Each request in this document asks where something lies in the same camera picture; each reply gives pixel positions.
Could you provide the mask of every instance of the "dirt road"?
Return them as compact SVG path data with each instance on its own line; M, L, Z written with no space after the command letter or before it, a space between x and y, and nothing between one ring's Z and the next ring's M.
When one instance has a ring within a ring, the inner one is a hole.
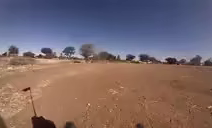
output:
M38 116L58 128L66 121L79 128L212 127L212 68L63 63L8 75L0 78L0 113L9 127L32 127L25 87Z

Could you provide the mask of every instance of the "dry shrub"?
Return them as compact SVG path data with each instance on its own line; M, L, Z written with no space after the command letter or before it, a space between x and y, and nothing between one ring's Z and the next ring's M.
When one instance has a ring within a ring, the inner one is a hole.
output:
M10 65L28 65L34 63L35 59L30 57L14 57L10 59Z
M81 63L79 60L74 60L73 63Z

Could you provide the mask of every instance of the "green tree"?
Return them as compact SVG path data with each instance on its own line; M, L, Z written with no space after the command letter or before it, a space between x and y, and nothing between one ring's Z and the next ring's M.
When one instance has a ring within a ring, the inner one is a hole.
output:
M194 58L190 60L191 65L201 65L202 57L200 55L196 55Z
M167 61L168 64L177 64L176 58L168 57L165 60Z
M134 55L132 55L132 54L127 54L127 55L126 55L126 60L132 61L132 60L135 59L135 57L136 57L136 56L134 56Z
M72 46L68 46L62 52L67 56L67 58L71 58L72 55L75 54L75 48Z
M19 54L19 48L11 45L8 49L9 55L18 55Z
M23 56L34 58L35 54L33 52L25 52L25 53L23 53Z
M42 48L41 52L45 54L45 58L51 59L54 57L53 51L51 48Z
M93 56L95 53L94 45L93 44L83 44L80 47L80 55L82 55L86 60L89 57Z
M204 62L204 65L205 65L205 66L212 66L212 58L207 59L207 60Z
M109 58L109 53L106 52L106 51L103 51L103 52L99 52L98 53L98 59L100 60L107 60Z
M147 62L147 61L149 61L149 59L150 59L150 56L147 55L147 54L140 54L139 55L139 60L142 61L142 62Z

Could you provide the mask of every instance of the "dry grass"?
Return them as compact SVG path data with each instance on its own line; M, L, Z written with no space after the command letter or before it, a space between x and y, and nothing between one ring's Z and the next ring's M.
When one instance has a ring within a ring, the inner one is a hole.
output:
M10 59L10 65L29 65L35 64L35 59L29 57L14 57Z

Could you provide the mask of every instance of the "dirt path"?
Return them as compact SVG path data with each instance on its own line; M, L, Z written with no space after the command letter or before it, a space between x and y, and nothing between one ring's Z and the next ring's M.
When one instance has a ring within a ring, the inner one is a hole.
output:
M66 121L94 128L134 127L137 123L149 128L212 127L207 109L212 106L212 70L208 68L57 64L16 73L0 79L0 88L17 94L11 95L14 107L5 106L5 113L1 112L10 127L32 127L29 97L19 91L28 86L38 115L54 121L58 128Z

